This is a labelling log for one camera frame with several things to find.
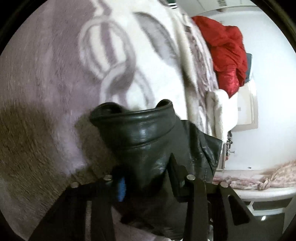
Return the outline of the folded white towel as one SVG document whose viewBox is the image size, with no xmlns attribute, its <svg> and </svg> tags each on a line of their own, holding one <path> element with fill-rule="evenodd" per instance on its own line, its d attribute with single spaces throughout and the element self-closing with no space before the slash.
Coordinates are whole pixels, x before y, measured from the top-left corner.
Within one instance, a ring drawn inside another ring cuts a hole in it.
<svg viewBox="0 0 296 241">
<path fill-rule="evenodd" d="M 238 93 L 229 98 L 223 89 L 207 93 L 209 135 L 227 142 L 228 132 L 238 123 Z"/>
</svg>

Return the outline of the black leather jacket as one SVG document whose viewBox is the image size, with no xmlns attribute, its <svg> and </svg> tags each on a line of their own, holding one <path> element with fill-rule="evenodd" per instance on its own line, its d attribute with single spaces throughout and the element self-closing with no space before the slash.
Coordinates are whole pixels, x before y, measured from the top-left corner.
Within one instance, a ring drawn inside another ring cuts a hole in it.
<svg viewBox="0 0 296 241">
<path fill-rule="evenodd" d="M 87 156 L 109 149 L 115 160 L 114 208 L 126 225 L 171 240 L 183 237 L 187 204 L 178 202 L 167 173 L 170 156 L 189 174 L 210 183 L 219 162 L 222 141 L 181 120 L 169 100 L 153 109 L 131 111 L 107 102 L 78 121 Z"/>
</svg>

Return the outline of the red quilted duvet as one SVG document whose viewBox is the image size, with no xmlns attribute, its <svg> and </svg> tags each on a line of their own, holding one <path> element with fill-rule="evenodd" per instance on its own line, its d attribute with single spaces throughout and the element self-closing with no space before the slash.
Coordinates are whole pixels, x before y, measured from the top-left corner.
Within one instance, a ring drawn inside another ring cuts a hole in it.
<svg viewBox="0 0 296 241">
<path fill-rule="evenodd" d="M 248 70 L 243 35 L 238 27 L 205 16 L 194 16 L 192 20 L 210 50 L 219 88 L 232 97 L 244 85 Z"/>
</svg>

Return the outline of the white bedside nightstand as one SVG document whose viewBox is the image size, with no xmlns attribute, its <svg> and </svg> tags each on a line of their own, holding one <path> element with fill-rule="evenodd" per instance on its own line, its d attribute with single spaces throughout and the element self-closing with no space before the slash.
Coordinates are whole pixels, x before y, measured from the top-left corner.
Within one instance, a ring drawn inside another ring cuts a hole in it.
<svg viewBox="0 0 296 241">
<path fill-rule="evenodd" d="M 230 154 L 234 153 L 233 151 L 230 150 L 232 144 L 233 144 L 233 135 L 232 135 L 232 131 L 229 131 L 227 133 L 227 140 L 222 145 L 220 159 L 217 166 L 218 171 L 223 170 L 225 168 L 226 161 L 229 159 Z"/>
</svg>

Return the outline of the pink floral curtain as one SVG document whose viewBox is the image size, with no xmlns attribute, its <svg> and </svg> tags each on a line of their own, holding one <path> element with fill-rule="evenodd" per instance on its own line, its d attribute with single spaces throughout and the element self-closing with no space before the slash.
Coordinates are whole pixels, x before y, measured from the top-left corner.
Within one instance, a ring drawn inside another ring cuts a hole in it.
<svg viewBox="0 0 296 241">
<path fill-rule="evenodd" d="M 295 187 L 295 161 L 265 170 L 216 172 L 212 183 L 221 182 L 226 182 L 231 188 L 238 190 L 263 191 L 269 188 Z"/>
</svg>

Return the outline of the folded green striped garment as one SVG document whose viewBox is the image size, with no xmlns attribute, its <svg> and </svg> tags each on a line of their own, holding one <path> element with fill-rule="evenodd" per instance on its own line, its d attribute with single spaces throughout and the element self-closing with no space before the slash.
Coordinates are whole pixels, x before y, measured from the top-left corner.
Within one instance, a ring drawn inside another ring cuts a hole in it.
<svg viewBox="0 0 296 241">
<path fill-rule="evenodd" d="M 172 9 L 177 9 L 178 8 L 176 0 L 166 0 L 166 4 Z"/>
</svg>

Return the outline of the white sliding-door wardrobe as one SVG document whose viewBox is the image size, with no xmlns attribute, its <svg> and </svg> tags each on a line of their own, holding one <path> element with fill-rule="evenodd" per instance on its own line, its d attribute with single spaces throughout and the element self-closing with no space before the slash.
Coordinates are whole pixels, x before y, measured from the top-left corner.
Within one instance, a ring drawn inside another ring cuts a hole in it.
<svg viewBox="0 0 296 241">
<path fill-rule="evenodd" d="M 256 6 L 256 4 L 249 0 L 177 0 L 177 5 L 189 16 L 197 16 L 217 9 Z"/>
</svg>

